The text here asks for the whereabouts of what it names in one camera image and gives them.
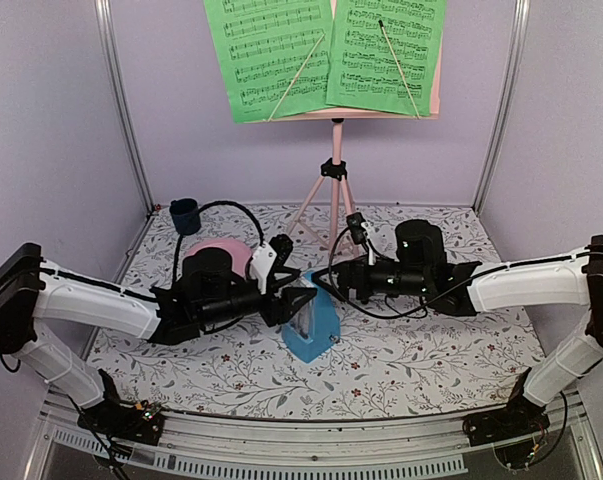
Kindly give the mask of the clear metronome front cover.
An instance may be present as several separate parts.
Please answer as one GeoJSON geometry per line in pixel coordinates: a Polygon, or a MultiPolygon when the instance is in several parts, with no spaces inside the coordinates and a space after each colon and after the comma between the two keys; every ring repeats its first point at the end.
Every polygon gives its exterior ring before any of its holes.
{"type": "Polygon", "coordinates": [[[310,332],[310,323],[313,318],[314,302],[317,294],[315,285],[305,277],[301,277],[294,283],[295,287],[313,289],[314,292],[307,295],[307,300],[290,321],[291,328],[302,338],[307,339],[310,332]]]}

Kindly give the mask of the blue melodica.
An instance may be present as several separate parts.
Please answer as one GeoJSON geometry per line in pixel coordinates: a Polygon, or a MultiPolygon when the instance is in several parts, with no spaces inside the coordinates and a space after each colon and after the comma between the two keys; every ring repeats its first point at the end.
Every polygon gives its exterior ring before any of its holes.
{"type": "MultiPolygon", "coordinates": [[[[301,277],[305,277],[313,283],[312,274],[313,272],[309,271],[301,277]]],[[[298,335],[290,326],[291,320],[282,328],[282,339],[286,347],[297,359],[306,364],[313,362],[332,348],[341,337],[340,319],[331,296],[317,285],[315,287],[317,295],[309,337],[305,339],[298,335]]]]}

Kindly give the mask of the pink music stand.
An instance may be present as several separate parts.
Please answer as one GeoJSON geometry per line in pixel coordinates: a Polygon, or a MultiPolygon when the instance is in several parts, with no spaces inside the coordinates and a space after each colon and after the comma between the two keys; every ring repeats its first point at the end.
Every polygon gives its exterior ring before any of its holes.
{"type": "MultiPolygon", "coordinates": [[[[335,5],[338,1],[329,2],[332,5],[334,22],[334,10],[335,5]]],[[[348,116],[362,118],[368,113],[384,112],[331,107],[327,104],[327,107],[325,109],[288,117],[299,117],[301,115],[307,115],[309,113],[316,113],[321,117],[330,119],[332,122],[333,154],[331,159],[328,160],[322,167],[322,176],[324,178],[329,178],[332,181],[331,213],[333,215],[336,215],[340,207],[343,207],[347,213],[353,213],[353,198],[347,181],[345,164],[342,159],[343,122],[348,116]]]]}

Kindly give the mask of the green sheet music stack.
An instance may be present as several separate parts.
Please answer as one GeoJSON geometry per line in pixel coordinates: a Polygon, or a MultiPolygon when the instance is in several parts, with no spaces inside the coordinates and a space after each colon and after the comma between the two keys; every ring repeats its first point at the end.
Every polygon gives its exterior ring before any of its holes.
{"type": "Polygon", "coordinates": [[[445,1],[338,1],[326,103],[427,118],[439,113],[445,1]]]}

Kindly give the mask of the green sheet music page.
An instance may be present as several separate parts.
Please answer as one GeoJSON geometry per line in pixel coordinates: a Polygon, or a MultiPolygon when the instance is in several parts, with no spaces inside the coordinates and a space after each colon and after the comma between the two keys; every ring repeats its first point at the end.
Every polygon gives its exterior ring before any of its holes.
{"type": "Polygon", "coordinates": [[[327,107],[329,1],[222,0],[204,7],[236,123],[327,107]]]}

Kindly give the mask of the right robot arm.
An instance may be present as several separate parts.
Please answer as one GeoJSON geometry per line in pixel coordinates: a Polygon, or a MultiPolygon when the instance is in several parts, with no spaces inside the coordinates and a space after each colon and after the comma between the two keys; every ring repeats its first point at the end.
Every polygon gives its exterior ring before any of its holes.
{"type": "Polygon", "coordinates": [[[498,415],[498,427],[518,436],[537,412],[603,360],[603,234],[567,253],[514,262],[451,263],[441,229],[426,220],[395,228],[395,255],[381,254],[365,221],[351,216],[346,232],[364,255],[315,272],[313,281],[335,298],[362,309],[375,295],[412,296],[450,317],[524,307],[535,313],[579,313],[555,348],[522,373],[498,415]]]}

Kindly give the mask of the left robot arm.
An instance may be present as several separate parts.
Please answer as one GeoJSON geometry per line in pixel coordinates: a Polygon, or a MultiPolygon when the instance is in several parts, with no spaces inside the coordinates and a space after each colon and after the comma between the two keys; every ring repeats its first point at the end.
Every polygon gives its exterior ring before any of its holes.
{"type": "Polygon", "coordinates": [[[129,426],[112,378],[87,366],[46,323],[71,321],[117,330],[156,345],[211,335],[257,314],[273,327],[292,320],[317,295],[287,266],[289,246],[260,245],[247,260],[222,247],[186,256],[169,288],[133,289],[46,260],[23,244],[0,267],[0,355],[31,366],[63,390],[109,434],[129,426]]]}

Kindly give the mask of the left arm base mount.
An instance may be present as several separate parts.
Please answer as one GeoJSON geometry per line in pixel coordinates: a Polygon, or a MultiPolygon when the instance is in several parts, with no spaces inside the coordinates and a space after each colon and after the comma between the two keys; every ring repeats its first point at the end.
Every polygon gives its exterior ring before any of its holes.
{"type": "Polygon", "coordinates": [[[109,438],[157,446],[165,423],[161,405],[148,400],[123,402],[111,376],[103,369],[97,372],[104,385],[103,398],[95,406],[80,408],[77,425],[109,438]]]}

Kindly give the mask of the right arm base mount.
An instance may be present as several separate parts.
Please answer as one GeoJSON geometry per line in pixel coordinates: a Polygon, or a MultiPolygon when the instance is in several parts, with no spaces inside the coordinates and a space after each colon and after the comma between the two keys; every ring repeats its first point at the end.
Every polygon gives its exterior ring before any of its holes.
{"type": "Polygon", "coordinates": [[[469,414],[462,422],[462,430],[471,446],[496,444],[527,436],[527,440],[494,450],[499,464],[511,471],[527,469],[542,458],[540,451],[549,427],[545,408],[519,394],[503,407],[469,414]]]}

